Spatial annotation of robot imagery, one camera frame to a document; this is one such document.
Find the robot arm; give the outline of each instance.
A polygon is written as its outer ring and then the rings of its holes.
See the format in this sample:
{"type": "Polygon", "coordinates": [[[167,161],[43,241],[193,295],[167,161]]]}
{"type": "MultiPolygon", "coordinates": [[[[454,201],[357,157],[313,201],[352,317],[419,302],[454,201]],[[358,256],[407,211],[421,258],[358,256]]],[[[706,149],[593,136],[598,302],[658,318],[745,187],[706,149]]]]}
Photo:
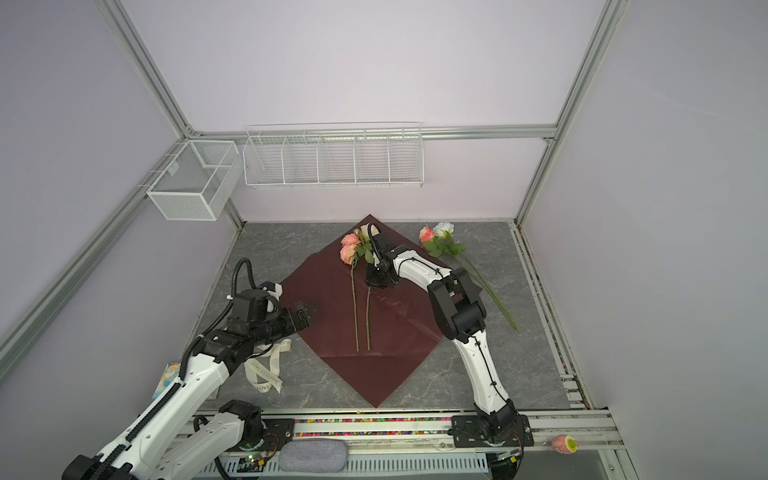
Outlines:
{"type": "Polygon", "coordinates": [[[235,267],[230,303],[204,334],[184,352],[179,376],[115,440],[94,457],[79,455],[63,480],[188,480],[221,452],[236,446],[258,446],[265,430],[260,408],[233,400],[221,407],[209,425],[166,452],[203,401],[253,354],[256,345],[275,343],[309,325],[301,304],[280,306],[282,288],[266,282],[256,287],[250,262],[235,267]],[[247,264],[251,290],[235,293],[237,272],[247,264]],[[214,329],[227,313],[224,329],[214,329]]]}
{"type": "MultiPolygon", "coordinates": [[[[472,278],[463,268],[435,265],[414,250],[396,247],[386,234],[372,233],[369,226],[375,263],[368,265],[368,284],[388,287],[407,279],[421,287],[429,294],[438,328],[458,348],[478,413],[474,432],[469,435],[477,435],[488,444],[503,443],[514,436],[514,443],[521,444],[521,439],[529,437],[525,434],[528,420],[517,412],[498,379],[486,342],[485,306],[472,278]]],[[[466,429],[459,431],[467,434],[466,429]]]]}

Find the wire basket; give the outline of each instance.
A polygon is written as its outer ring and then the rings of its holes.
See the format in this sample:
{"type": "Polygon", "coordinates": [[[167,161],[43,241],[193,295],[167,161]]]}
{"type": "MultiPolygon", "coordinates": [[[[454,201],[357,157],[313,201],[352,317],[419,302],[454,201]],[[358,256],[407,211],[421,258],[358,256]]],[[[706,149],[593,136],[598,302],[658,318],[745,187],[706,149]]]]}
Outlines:
{"type": "Polygon", "coordinates": [[[420,127],[250,134],[245,182],[256,188],[424,184],[420,127]]]}
{"type": "Polygon", "coordinates": [[[168,220],[216,220],[242,174],[235,142],[189,140],[147,195],[168,220]]]}

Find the white wall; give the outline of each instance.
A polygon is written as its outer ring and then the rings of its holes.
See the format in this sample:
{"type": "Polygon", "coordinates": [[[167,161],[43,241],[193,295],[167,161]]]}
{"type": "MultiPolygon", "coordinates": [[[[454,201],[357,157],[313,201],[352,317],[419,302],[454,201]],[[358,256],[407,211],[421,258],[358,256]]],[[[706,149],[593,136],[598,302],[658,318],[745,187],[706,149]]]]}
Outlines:
{"type": "Polygon", "coordinates": [[[254,190],[233,200],[247,221],[512,218],[544,152],[541,138],[424,142],[423,187],[254,190]]]}
{"type": "Polygon", "coordinates": [[[149,204],[0,387],[3,478],[60,478],[144,411],[232,240],[149,204]]]}
{"type": "Polygon", "coordinates": [[[189,121],[551,124],[604,0],[126,0],[189,121]]]}
{"type": "Polygon", "coordinates": [[[0,335],[176,140],[87,0],[0,5],[0,335]]]}
{"type": "Polygon", "coordinates": [[[640,477],[765,478],[768,4],[631,3],[525,224],[640,477]]]}

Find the white rose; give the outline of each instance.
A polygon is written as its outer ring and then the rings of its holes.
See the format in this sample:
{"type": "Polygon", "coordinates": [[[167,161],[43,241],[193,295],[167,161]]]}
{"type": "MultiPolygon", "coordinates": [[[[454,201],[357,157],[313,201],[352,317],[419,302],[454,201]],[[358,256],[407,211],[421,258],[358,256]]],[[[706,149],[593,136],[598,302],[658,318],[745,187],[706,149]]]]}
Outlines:
{"type": "Polygon", "coordinates": [[[432,229],[435,235],[440,238],[446,238],[449,235],[453,235],[453,223],[440,222],[432,229]]]}
{"type": "MultiPolygon", "coordinates": [[[[360,233],[362,234],[363,238],[365,238],[366,240],[371,240],[370,238],[368,238],[368,224],[367,223],[360,227],[360,233]]],[[[371,233],[373,233],[374,235],[378,235],[379,234],[379,229],[376,228],[376,225],[371,225],[371,233]]]]}

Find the gray pad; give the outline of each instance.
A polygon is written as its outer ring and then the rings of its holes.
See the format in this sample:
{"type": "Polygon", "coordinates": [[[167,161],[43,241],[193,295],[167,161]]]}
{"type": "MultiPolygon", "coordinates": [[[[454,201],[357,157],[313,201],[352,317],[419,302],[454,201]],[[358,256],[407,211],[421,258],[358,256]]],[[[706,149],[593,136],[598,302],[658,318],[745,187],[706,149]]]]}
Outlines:
{"type": "Polygon", "coordinates": [[[341,472],[346,465],[346,443],[334,439],[293,440],[280,450],[284,472],[341,472]]]}

